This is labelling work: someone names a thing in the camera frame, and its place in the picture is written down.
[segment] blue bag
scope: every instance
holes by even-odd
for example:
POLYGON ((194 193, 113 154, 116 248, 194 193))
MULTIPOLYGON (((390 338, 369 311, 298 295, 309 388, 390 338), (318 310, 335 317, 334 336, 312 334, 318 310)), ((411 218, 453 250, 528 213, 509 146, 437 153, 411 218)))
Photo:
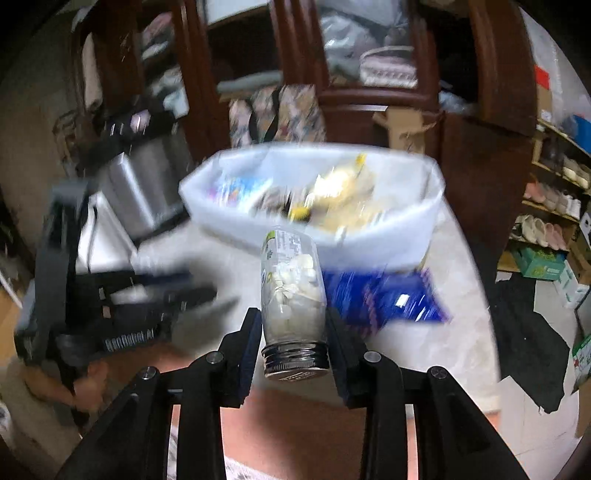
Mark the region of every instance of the blue bag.
POLYGON ((448 320, 435 299, 428 270, 405 274, 323 271, 322 276, 328 305, 360 331, 375 333, 390 320, 448 320))

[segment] white plastic bin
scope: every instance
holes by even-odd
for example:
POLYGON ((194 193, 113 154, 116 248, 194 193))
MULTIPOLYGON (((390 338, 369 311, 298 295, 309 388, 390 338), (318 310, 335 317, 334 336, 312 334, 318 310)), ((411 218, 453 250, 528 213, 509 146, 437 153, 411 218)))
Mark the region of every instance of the white plastic bin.
POLYGON ((257 252, 274 226, 290 225, 314 239, 323 268, 366 271, 403 270, 421 262, 444 188, 437 163, 424 155, 365 145, 272 142, 218 152, 181 182, 179 192, 193 221, 257 252), (249 215, 207 198, 222 175, 272 177, 275 185, 301 187, 335 165, 351 164, 360 153, 367 155, 365 165, 375 174, 374 198, 393 198, 400 208, 343 238, 280 216, 249 215))

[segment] shoe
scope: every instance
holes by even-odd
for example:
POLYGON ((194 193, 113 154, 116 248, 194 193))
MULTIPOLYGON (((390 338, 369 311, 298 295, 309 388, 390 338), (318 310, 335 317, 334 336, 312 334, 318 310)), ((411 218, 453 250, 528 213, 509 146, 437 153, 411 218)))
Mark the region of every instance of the shoe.
POLYGON ((552 187, 548 187, 546 184, 541 184, 542 191, 544 192, 544 196, 546 197, 544 201, 544 206, 551 212, 556 210, 556 206, 558 205, 558 192, 554 190, 552 187))
POLYGON ((564 164, 562 167, 562 173, 569 180, 577 183, 577 172, 579 171, 579 165, 570 158, 564 158, 564 164))
POLYGON ((560 192, 558 194, 556 211, 561 215, 566 215, 566 212, 569 209, 569 201, 572 201, 572 197, 569 200, 569 194, 567 192, 560 192))
POLYGON ((542 143, 540 163, 546 165, 556 173, 560 173, 564 163, 564 148, 557 135, 551 135, 542 143))
POLYGON ((558 240, 558 232, 554 230, 554 225, 551 223, 546 223, 546 241, 548 242, 548 246, 552 250, 560 250, 559 240, 558 240))
POLYGON ((589 168, 587 165, 579 165, 579 173, 583 176, 584 179, 588 180, 586 186, 584 185, 584 182, 577 183, 581 185, 585 190, 587 190, 589 187, 591 187, 591 168, 589 168))
POLYGON ((560 250, 566 250, 566 238, 564 238, 564 233, 562 231, 562 227, 560 225, 553 225, 554 232, 556 233, 557 240, 558 240, 558 248, 560 250))
POLYGON ((539 218, 534 219, 534 235, 535 243, 541 247, 548 246, 548 241, 546 240, 546 224, 539 218))
POLYGON ((523 194, 523 198, 527 200, 533 200, 536 203, 544 203, 544 201, 546 200, 544 190, 542 189, 535 175, 530 173, 530 177, 532 181, 525 186, 525 193, 523 194))
POLYGON ((523 237, 531 244, 537 243, 535 241, 534 217, 525 215, 521 221, 521 232, 523 237))
POLYGON ((589 169, 584 165, 579 165, 579 169, 577 170, 577 184, 587 190, 590 181, 591 176, 589 175, 589 169))
POLYGON ((577 220, 581 220, 581 201, 579 199, 573 199, 566 213, 577 220))
POLYGON ((523 221, 524 217, 525 215, 519 215, 515 219, 515 223, 513 224, 513 228, 511 229, 509 238, 512 238, 513 240, 525 240, 525 238, 523 237, 523 228, 521 226, 521 222, 523 221))

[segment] glass jar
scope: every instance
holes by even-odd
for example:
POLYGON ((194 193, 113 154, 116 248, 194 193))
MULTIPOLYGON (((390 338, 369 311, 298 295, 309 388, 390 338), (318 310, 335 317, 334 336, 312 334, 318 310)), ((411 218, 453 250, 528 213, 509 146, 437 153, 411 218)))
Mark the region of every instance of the glass jar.
POLYGON ((265 376, 297 381, 329 370, 324 341, 326 293, 314 241, 276 227, 261 254, 265 376))

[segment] black cloth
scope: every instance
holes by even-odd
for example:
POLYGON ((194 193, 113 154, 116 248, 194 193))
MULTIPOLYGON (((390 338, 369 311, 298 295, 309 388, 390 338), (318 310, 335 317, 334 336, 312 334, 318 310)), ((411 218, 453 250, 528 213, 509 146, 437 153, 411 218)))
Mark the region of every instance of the black cloth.
POLYGON ((536 281, 513 274, 495 283, 497 257, 483 245, 470 248, 491 308, 501 378, 510 375, 546 413, 558 410, 570 348, 534 312, 536 281))

